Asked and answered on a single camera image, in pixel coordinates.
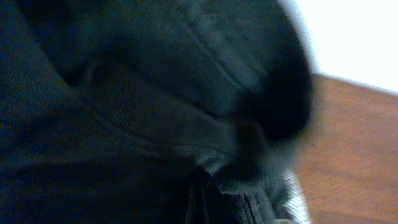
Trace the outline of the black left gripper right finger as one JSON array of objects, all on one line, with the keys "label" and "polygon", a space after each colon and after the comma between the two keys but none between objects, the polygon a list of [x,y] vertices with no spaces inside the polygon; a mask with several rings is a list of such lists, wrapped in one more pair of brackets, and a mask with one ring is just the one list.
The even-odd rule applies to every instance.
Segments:
[{"label": "black left gripper right finger", "polygon": [[208,181],[200,183],[201,209],[204,224],[216,224],[216,192]]}]

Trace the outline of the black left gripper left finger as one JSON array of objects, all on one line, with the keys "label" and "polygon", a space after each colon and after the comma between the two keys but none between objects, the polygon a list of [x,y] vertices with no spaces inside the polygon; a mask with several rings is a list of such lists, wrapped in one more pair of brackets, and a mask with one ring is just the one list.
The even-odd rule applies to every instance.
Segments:
[{"label": "black left gripper left finger", "polygon": [[187,212],[185,215],[185,224],[193,224],[195,222],[195,205],[196,205],[196,185],[193,182],[190,185]]}]

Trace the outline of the dark green t-shirt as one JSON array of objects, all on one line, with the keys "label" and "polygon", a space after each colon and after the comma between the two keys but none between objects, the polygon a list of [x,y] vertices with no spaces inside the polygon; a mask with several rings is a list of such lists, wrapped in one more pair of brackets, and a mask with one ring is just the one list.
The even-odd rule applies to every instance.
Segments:
[{"label": "dark green t-shirt", "polygon": [[279,1],[2,1],[1,222],[308,223],[311,108]]}]

